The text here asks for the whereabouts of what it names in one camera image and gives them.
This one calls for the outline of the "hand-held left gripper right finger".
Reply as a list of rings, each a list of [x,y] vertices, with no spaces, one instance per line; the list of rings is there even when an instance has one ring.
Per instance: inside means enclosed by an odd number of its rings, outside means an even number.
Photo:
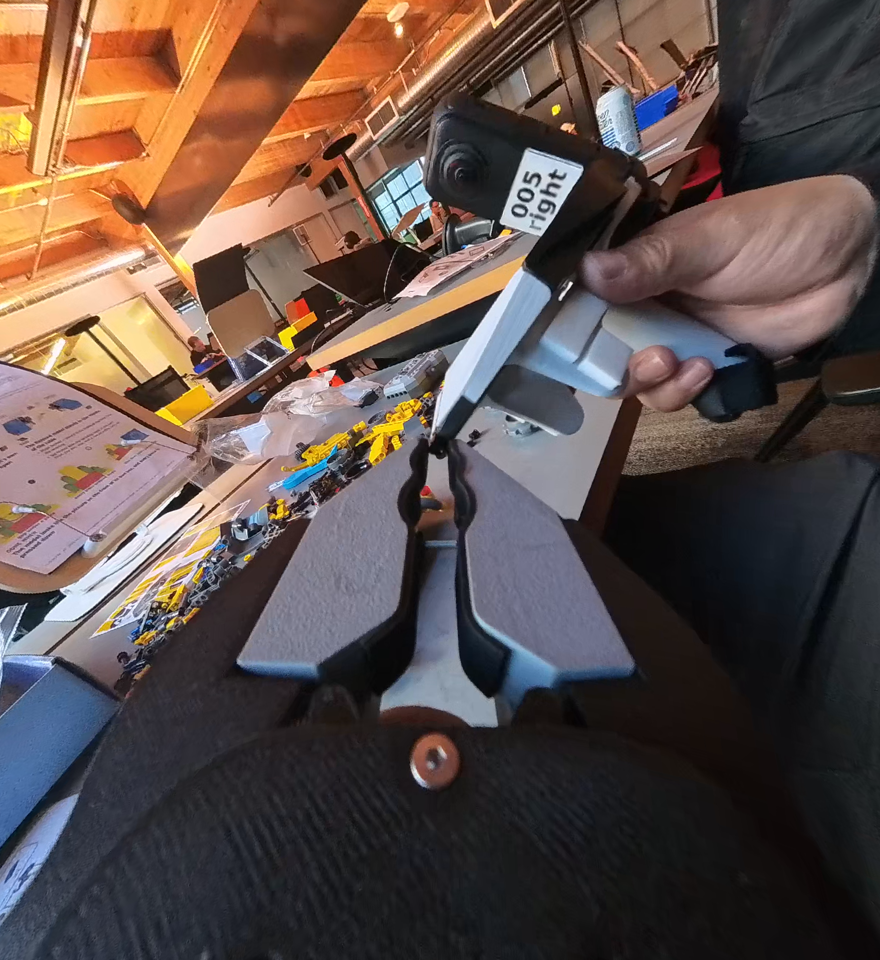
[[[636,662],[559,515],[459,440],[446,459],[459,657],[473,685],[515,710],[532,690],[633,677]]]

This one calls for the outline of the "loose clear plastic bag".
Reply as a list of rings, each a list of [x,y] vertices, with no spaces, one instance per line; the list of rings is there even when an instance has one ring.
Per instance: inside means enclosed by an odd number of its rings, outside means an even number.
[[[297,380],[270,398],[254,414],[210,417],[195,432],[199,449],[212,460],[255,465],[290,457],[299,444],[311,445],[341,413],[359,410],[383,395],[383,385],[370,378],[333,385],[324,373]]]

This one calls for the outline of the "white paper sheet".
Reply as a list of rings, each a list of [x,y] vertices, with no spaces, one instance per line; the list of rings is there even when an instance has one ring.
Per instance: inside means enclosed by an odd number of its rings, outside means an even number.
[[[483,263],[496,255],[501,249],[511,246],[517,235],[508,233],[485,242],[465,246],[464,248],[431,262],[418,273],[392,299],[411,299],[428,296],[447,281],[458,277],[473,265]]]

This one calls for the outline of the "white drink can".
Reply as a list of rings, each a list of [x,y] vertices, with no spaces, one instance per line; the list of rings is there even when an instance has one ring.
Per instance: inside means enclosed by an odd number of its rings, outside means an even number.
[[[595,105],[595,117],[601,143],[630,157],[641,150],[641,137],[634,107],[634,98],[625,83],[602,93]]]

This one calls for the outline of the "instruction booklet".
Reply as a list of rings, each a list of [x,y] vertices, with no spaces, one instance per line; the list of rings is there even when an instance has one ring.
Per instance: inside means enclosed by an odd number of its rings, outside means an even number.
[[[19,904],[58,842],[79,799],[52,804],[27,831],[0,870],[0,928]]]

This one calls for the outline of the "blue cardboard kit box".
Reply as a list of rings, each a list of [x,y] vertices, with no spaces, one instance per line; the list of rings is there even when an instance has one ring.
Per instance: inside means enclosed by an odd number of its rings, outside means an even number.
[[[114,690],[54,656],[4,661],[0,691],[0,850],[120,706]]]

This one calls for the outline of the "wooden table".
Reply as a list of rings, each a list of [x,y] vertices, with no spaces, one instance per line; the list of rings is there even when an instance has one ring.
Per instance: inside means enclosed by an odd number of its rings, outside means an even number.
[[[374,309],[315,350],[309,366],[317,370],[357,358],[409,358],[469,337],[536,241],[518,234],[512,244],[430,294]]]

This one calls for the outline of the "person's dark upper body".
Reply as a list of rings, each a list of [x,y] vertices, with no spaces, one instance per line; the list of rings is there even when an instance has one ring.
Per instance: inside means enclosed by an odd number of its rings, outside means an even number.
[[[880,207],[880,1],[715,6],[723,193],[846,174]]]

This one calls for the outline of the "pile of building block parts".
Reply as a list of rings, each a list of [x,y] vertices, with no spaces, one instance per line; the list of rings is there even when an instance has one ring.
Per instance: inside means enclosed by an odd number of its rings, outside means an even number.
[[[311,446],[298,447],[298,462],[284,468],[281,479],[267,488],[262,504],[256,500],[241,517],[223,523],[220,541],[188,582],[168,601],[155,603],[136,630],[116,629],[120,647],[116,652],[119,677],[114,691],[122,698],[150,669],[159,649],[199,613],[227,582],[243,571],[259,554],[281,538],[296,521],[309,521],[332,498],[414,440],[432,426],[436,396],[428,392],[371,414],[349,430],[341,431]],[[325,473],[294,490],[278,485],[290,473],[328,460]]]

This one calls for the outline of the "person's right hand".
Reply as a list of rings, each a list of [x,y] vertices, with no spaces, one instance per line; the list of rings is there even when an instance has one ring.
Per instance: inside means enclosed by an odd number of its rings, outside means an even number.
[[[878,204],[849,175],[709,201],[583,257],[583,286],[613,305],[656,300],[772,360],[825,340],[866,288]]]

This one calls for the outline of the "person's legs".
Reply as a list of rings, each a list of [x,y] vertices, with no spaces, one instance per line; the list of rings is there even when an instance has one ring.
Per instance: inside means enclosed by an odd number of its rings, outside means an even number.
[[[880,935],[880,462],[832,452],[627,476],[605,539],[748,700],[809,834]]]

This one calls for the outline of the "grey desk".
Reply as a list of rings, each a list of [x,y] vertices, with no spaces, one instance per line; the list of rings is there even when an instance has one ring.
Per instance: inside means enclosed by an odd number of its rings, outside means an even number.
[[[523,438],[504,432],[502,413],[476,410],[460,438],[473,429],[482,437],[477,451],[512,476],[561,518],[599,526],[609,510],[610,498],[623,471],[638,420],[638,408],[589,394],[577,395],[585,412],[580,430],[572,436],[552,436],[543,431]],[[113,612],[127,604],[128,596],[156,566],[169,566],[174,557],[223,512],[247,516],[268,498],[267,488],[278,481],[286,459],[258,465],[234,465],[192,501],[202,509],[193,521],[150,558],[142,558],[124,579],[105,594],[98,606],[76,621],[44,621],[14,642],[11,651],[22,655],[58,656],[74,663],[112,687],[122,666],[117,655],[134,650],[130,626],[97,632]],[[447,467],[433,460],[427,484],[444,503],[442,511],[429,511],[419,529],[425,541],[420,566],[417,644],[406,672],[381,697],[381,711],[401,707],[430,707],[454,714],[471,725],[494,726],[494,701],[484,697],[468,680],[460,665],[454,599],[455,528]]]

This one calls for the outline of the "grey studded motor block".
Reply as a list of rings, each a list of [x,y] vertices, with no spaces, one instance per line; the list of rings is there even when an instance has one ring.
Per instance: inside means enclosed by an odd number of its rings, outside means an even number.
[[[419,399],[444,381],[448,366],[446,354],[440,349],[420,354],[384,385],[384,398],[391,402]]]

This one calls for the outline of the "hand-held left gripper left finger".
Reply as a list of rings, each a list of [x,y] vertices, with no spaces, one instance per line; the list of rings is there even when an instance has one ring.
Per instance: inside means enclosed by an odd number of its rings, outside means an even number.
[[[319,508],[240,669],[353,694],[381,694],[401,676],[415,649],[428,459],[428,439],[410,440]]]

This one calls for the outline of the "yellow plastic bin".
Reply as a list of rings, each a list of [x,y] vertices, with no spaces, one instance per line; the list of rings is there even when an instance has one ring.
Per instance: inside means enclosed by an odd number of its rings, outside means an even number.
[[[186,426],[199,414],[208,410],[213,396],[202,385],[193,386],[181,396],[162,406],[157,415],[175,426]]]

